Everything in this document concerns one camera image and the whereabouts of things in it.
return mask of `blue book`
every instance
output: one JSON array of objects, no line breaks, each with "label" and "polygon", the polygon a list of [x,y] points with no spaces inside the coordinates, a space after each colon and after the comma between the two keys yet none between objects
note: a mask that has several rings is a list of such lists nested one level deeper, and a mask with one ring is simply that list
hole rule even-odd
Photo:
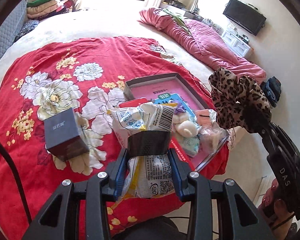
[{"label": "blue book", "polygon": [[166,93],[166,94],[162,94],[159,96],[161,96],[161,98],[163,98],[163,99],[160,99],[160,98],[155,99],[153,101],[154,104],[158,104],[158,105],[159,104],[167,104],[170,100],[175,100],[184,106],[184,108],[187,110],[187,112],[189,113],[190,116],[195,117],[194,112],[192,112],[190,107],[181,99],[181,97],[177,93],[174,93],[171,95],[169,93]]}]

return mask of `green label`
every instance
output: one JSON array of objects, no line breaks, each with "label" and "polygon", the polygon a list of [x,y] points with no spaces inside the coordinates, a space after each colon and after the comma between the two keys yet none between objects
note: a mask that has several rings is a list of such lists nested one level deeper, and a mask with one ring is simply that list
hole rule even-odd
[{"label": "green label", "polygon": [[159,99],[166,99],[166,98],[169,98],[169,97],[171,97],[171,95],[169,93],[164,93],[164,94],[158,95]]}]

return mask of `gray quilted headboard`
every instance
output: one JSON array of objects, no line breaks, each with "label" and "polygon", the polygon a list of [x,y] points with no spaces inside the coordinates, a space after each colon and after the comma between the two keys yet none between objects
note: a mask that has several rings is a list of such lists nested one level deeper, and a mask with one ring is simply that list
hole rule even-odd
[{"label": "gray quilted headboard", "polygon": [[0,59],[13,44],[26,19],[28,0],[22,0],[0,26]]}]

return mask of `black flat screen monitor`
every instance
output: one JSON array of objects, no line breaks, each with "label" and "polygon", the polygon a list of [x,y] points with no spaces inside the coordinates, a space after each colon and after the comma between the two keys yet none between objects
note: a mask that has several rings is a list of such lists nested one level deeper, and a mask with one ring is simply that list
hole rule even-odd
[{"label": "black flat screen monitor", "polygon": [[255,36],[266,21],[266,17],[257,10],[238,0],[230,0],[223,14]]}]

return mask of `leopard print scrunchie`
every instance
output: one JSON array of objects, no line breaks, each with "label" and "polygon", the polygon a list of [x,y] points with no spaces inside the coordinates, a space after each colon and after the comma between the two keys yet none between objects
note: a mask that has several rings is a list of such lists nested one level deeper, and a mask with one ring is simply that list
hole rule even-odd
[{"label": "leopard print scrunchie", "polygon": [[259,132],[253,126],[247,125],[243,117],[244,108],[249,106],[254,106],[263,119],[270,122],[269,102],[251,77],[242,76],[238,79],[231,71],[221,67],[209,77],[209,83],[217,111],[217,123],[221,128],[241,126],[249,133]]}]

